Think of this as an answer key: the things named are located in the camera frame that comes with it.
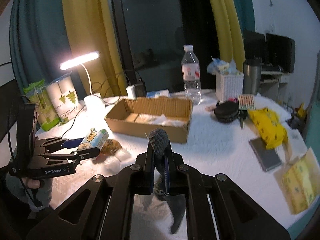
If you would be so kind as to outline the left hand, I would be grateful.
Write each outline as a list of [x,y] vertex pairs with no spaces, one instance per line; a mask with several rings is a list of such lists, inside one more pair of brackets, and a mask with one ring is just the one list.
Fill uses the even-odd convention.
[[28,189],[39,189],[42,186],[39,180],[34,180],[34,179],[24,177],[22,178],[22,181],[25,187]]

